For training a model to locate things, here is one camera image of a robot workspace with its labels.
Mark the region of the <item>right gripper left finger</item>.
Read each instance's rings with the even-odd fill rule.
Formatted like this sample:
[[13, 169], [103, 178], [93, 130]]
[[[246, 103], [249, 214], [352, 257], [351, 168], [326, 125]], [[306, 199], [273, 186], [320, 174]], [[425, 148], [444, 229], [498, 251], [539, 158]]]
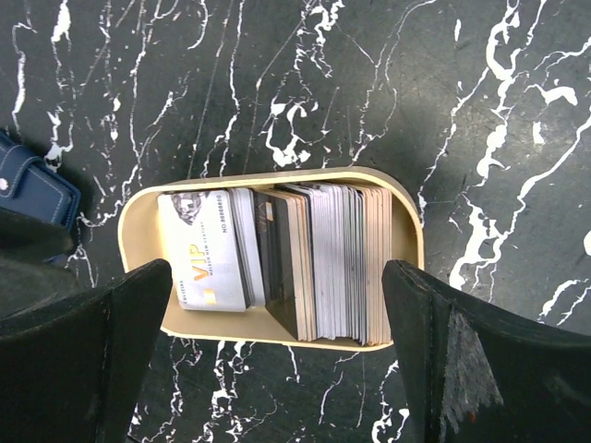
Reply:
[[2, 441], [125, 441], [171, 289], [162, 259], [93, 289], [2, 260]]

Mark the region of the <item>blue leather card holder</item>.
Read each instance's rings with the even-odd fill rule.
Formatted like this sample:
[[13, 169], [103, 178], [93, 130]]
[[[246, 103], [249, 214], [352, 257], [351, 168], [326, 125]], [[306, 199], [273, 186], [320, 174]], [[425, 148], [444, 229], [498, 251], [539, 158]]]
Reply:
[[1, 135], [1, 249], [43, 262], [72, 250], [79, 190], [29, 148]]

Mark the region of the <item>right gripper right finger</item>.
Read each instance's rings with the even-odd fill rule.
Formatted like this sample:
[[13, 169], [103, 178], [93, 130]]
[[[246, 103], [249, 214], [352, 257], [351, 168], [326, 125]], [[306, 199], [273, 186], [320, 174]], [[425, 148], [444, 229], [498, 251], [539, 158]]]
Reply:
[[586, 442], [590, 339], [517, 316], [414, 265], [382, 287], [419, 442]]

